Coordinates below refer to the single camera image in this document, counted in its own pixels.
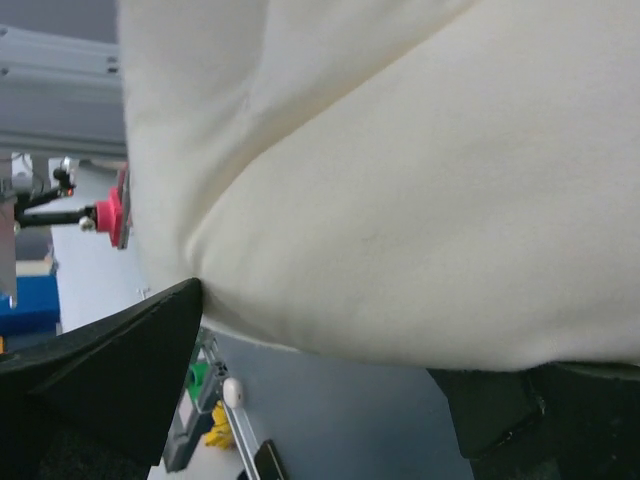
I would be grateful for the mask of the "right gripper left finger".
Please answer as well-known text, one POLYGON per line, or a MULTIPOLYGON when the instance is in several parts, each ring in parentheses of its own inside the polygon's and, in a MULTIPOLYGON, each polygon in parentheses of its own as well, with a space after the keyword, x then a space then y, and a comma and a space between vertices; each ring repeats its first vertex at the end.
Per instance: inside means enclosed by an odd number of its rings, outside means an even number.
POLYGON ((1 357, 4 479, 145 479, 158 465, 203 310, 197 279, 1 357))

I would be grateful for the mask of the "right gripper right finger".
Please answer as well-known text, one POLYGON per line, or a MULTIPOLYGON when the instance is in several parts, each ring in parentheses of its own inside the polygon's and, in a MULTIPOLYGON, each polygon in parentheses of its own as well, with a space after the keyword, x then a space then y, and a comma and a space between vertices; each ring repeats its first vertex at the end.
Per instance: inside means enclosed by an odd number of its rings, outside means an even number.
POLYGON ((477 479, 636 479, 639 369, 551 363, 509 372, 432 369, 477 479))

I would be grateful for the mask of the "cream pillow with bear print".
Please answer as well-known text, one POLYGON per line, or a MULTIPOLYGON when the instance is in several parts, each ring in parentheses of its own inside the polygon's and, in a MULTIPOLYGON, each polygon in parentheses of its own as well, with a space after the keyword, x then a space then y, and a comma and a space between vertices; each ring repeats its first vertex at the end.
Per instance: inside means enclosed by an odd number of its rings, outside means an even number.
POLYGON ((134 237, 243 340, 639 359, 635 1, 122 1, 134 237))

